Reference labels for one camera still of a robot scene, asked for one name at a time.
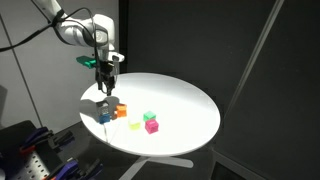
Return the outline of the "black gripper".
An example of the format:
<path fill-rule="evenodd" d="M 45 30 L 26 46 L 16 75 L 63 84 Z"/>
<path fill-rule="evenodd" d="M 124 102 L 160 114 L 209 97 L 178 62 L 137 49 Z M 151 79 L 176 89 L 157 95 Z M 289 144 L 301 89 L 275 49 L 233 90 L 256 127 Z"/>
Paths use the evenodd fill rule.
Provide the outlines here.
<path fill-rule="evenodd" d="M 100 84 L 100 90 L 110 96 L 115 88 L 115 75 L 112 73 L 116 66 L 112 62 L 99 61 L 96 65 L 96 81 Z"/>

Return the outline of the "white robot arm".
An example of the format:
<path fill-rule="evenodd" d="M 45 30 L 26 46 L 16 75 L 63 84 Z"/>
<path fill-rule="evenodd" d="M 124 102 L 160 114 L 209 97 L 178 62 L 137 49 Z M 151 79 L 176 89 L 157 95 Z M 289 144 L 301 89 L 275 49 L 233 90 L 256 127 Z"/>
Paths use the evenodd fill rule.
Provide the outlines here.
<path fill-rule="evenodd" d="M 115 88 L 116 77 L 113 70 L 115 62 L 123 62 L 125 57 L 115 48 L 114 21 L 102 14 L 93 15 L 87 11 L 87 19 L 75 19 L 72 14 L 66 14 L 57 0 L 31 0 L 42 15 L 53 27 L 57 37 L 68 45 L 91 47 L 94 49 L 93 65 L 95 68 L 95 80 L 98 89 L 107 96 L 112 94 Z"/>

